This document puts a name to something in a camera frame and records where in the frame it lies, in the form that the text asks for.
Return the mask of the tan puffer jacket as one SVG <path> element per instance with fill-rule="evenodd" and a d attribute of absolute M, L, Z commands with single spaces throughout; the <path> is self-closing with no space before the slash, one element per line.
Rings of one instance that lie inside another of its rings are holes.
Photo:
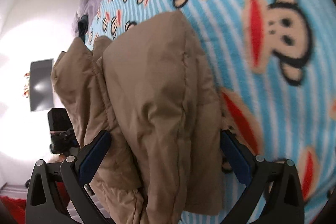
<path fill-rule="evenodd" d="M 206 55 L 180 11 L 93 50 L 76 38 L 51 75 L 76 139 L 112 145 L 91 188 L 117 223 L 177 223 L 222 209 L 221 104 Z"/>

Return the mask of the blue monkey print blanket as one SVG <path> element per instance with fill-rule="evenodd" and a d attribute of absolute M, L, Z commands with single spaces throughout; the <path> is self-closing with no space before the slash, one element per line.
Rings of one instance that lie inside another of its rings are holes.
<path fill-rule="evenodd" d="M 174 10 L 207 53 L 228 128 L 295 162 L 315 222 L 335 190 L 335 0 L 102 0 L 86 44 Z"/>

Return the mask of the grey wall television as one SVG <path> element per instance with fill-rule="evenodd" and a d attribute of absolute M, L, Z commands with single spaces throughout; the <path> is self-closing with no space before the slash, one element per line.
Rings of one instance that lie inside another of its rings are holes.
<path fill-rule="evenodd" d="M 30 65 L 30 111 L 48 110 L 54 107 L 51 83 L 53 60 L 41 60 Z"/>

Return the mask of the dark teal folded garment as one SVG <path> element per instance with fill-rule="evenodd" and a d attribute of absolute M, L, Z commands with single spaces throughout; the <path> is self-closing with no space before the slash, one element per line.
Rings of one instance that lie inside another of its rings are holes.
<path fill-rule="evenodd" d="M 77 23 L 78 37 L 83 41 L 83 43 L 85 43 L 85 35 L 88 31 L 88 25 L 88 15 L 83 15 Z"/>

